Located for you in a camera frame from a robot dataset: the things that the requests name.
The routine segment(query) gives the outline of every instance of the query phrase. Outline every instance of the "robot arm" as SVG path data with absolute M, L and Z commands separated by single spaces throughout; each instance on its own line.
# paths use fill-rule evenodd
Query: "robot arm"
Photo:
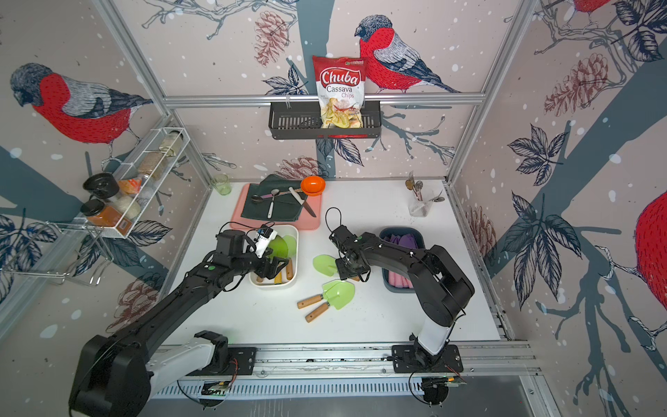
M 261 277 L 272 278 L 287 265 L 287 260 L 269 260 L 263 254 L 275 232 L 264 228 L 259 233 L 257 245 L 241 231 L 225 230 L 218 234 L 216 250 L 190 270 L 167 297 L 112 336 L 90 339 L 79 357 L 69 407 L 95 417 L 139 414 L 150 398 L 154 377 L 146 364 L 162 342 L 194 311 L 224 291 L 233 277 L 254 271 Z M 244 253 L 245 243 L 249 247 Z
M 258 230 L 254 242 L 241 231 L 219 233 L 216 249 L 166 298 L 112 336 L 90 339 L 79 357 L 70 409 L 93 417 L 136 416 L 152 394 L 174 380 L 209 363 L 207 370 L 224 371 L 229 362 L 227 338 L 212 332 L 200 332 L 187 345 L 152 356 L 194 311 L 225 291 L 233 277 L 250 271 L 263 278 L 280 273 L 287 260 L 269 260 L 264 254 L 274 237 L 275 232 L 267 227 Z M 445 344 L 446 330 L 474 294 L 472 284 L 447 251 L 440 246 L 410 250 L 370 233 L 357 237 L 345 226 L 334 230 L 329 239 L 342 253 L 336 260 L 341 279 L 369 273 L 371 265 L 410 277 L 429 318 L 416 340 L 426 352 L 416 352 L 416 360 L 423 366 L 432 361 Z

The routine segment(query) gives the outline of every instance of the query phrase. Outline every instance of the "white table surface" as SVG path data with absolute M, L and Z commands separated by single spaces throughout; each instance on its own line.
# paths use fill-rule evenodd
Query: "white table surface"
M 187 271 L 215 248 L 215 235 L 220 226 L 231 219 L 242 185 L 234 183 L 229 195 L 211 193 L 172 290 Z M 438 193 L 442 183 L 425 181 L 424 188 L 436 189 Z M 236 290 L 221 292 L 193 313 L 164 344 L 184 344 L 201 330 L 223 334 L 231 344 L 405 342 L 411 333 L 418 334 L 426 314 L 416 295 L 387 290 L 382 269 L 375 266 L 368 282 L 354 282 L 356 294 L 346 307 L 330 308 L 312 323 L 306 322 L 305 316 L 317 304 L 299 310 L 297 301 L 320 294 L 322 284 L 331 281 L 330 277 L 315 271 L 312 260 L 322 254 L 338 257 L 336 247 L 327 238 L 329 230 L 323 219 L 331 206 L 340 208 L 343 224 L 353 234 L 379 234 L 386 227 L 408 226 L 421 232 L 427 248 L 438 244 L 447 249 L 475 287 L 475 294 L 466 307 L 467 316 L 458 320 L 452 340 L 498 340 L 496 325 L 449 200 L 434 203 L 426 218 L 409 215 L 409 200 L 410 192 L 404 181 L 327 182 L 319 229 L 299 231 L 294 285 L 282 290 L 262 290 L 249 282 L 248 275 Z M 335 210 L 329 213 L 329 225 L 338 226 Z

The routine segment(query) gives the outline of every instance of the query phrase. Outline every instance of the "wooden handle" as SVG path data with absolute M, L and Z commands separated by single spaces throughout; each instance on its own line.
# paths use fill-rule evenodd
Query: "wooden handle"
M 306 306 L 309 306 L 311 304 L 315 304 L 316 302 L 320 301 L 322 298 L 322 294 L 318 294 L 316 296 L 312 296 L 311 298 L 306 298 L 304 301 L 299 301 L 296 306 L 298 308 L 304 308 Z
M 289 259 L 289 263 L 285 269 L 287 270 L 287 280 L 290 281 L 292 278 L 294 278 L 294 265 L 292 264 L 291 258 Z
M 305 317 L 306 322 L 309 322 L 309 323 L 312 322 L 312 321 L 315 320 L 320 314 L 322 314 L 322 313 L 324 313 L 325 311 L 327 311 L 328 308 L 329 308 L 329 303 L 324 303 L 324 304 L 322 304 L 320 307 L 317 307 L 316 309 L 314 309 L 313 311 L 311 311 L 310 314 L 308 314 L 308 315 Z

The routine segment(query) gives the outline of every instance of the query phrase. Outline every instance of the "chips bag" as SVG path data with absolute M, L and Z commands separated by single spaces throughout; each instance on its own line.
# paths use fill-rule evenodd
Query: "chips bag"
M 363 127 L 366 61 L 313 57 L 322 127 Z

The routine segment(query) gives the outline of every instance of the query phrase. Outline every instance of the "clear cup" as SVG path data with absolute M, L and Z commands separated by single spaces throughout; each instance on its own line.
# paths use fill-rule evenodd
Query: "clear cup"
M 430 201 L 434 197 L 433 191 L 423 189 L 423 201 L 418 200 L 414 192 L 410 194 L 412 195 L 412 199 L 408 204 L 408 211 L 410 212 L 410 215 L 414 218 L 424 218 L 428 216 L 428 212 L 431 210 L 431 205 L 433 204 L 433 202 Z
M 231 184 L 229 182 L 229 177 L 221 173 L 213 177 L 211 185 L 220 195 L 227 195 L 231 193 Z

